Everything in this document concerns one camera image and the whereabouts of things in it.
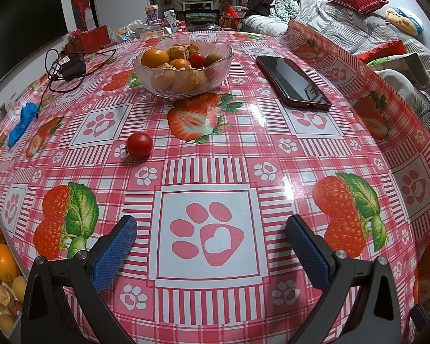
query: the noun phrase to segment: glass bowl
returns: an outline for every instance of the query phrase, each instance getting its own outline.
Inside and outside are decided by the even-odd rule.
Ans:
[[[167,50],[174,44],[187,43],[197,46],[199,53],[205,57],[211,53],[218,53],[223,56],[223,59],[214,62],[203,70],[175,71],[142,66],[140,61],[143,53],[139,54],[132,60],[132,63],[137,78],[145,89],[163,98],[177,99],[211,91],[226,79],[233,59],[231,45],[168,39],[161,41],[155,48]]]

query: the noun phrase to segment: black television screen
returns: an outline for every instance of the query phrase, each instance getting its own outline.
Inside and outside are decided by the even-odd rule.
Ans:
[[[67,33],[61,0],[7,0],[0,9],[0,79]]]

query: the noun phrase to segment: dining table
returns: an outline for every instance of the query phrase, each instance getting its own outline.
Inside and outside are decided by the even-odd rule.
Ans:
[[[118,43],[77,89],[46,91],[38,119],[8,148],[21,109],[39,104],[46,83],[26,89],[0,123],[0,221],[23,268],[38,255],[89,250],[131,215],[136,241],[100,294],[133,341],[282,344],[322,295],[285,235],[287,218],[299,214],[349,256],[388,259],[402,330],[412,330],[412,306],[430,309],[415,273],[430,243],[430,136],[377,74],[292,21],[279,38],[207,31]],[[219,87],[171,100],[141,85],[132,60],[170,37],[232,46]],[[330,110],[282,103],[258,55],[293,61]],[[86,56],[88,70],[104,57]],[[358,102],[380,106],[367,115]],[[175,130],[178,112],[214,124],[203,138],[185,139]],[[147,158],[125,149],[136,132],[153,140]],[[49,245],[45,229],[54,224],[60,238]],[[95,339],[73,291],[65,293],[83,334]],[[355,297],[352,288],[327,341],[340,334]]]

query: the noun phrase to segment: tomato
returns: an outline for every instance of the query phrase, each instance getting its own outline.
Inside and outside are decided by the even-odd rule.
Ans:
[[[148,156],[152,149],[153,140],[146,133],[133,133],[126,141],[126,150],[134,158],[143,158]]]
[[[205,57],[201,53],[193,53],[189,56],[189,63],[191,63],[193,68],[203,68]]]

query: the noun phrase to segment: metal bolt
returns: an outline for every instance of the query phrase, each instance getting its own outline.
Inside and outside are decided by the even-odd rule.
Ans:
[[[39,256],[35,259],[34,263],[37,265],[40,265],[40,264],[44,263],[44,259],[45,259],[44,256]]]
[[[87,257],[87,251],[82,249],[75,254],[75,257],[79,260],[84,260]]]
[[[381,265],[387,265],[388,264],[388,260],[384,256],[379,256],[377,258],[377,262]]]
[[[336,250],[335,255],[338,259],[341,259],[341,260],[344,260],[347,258],[347,253],[343,249]]]

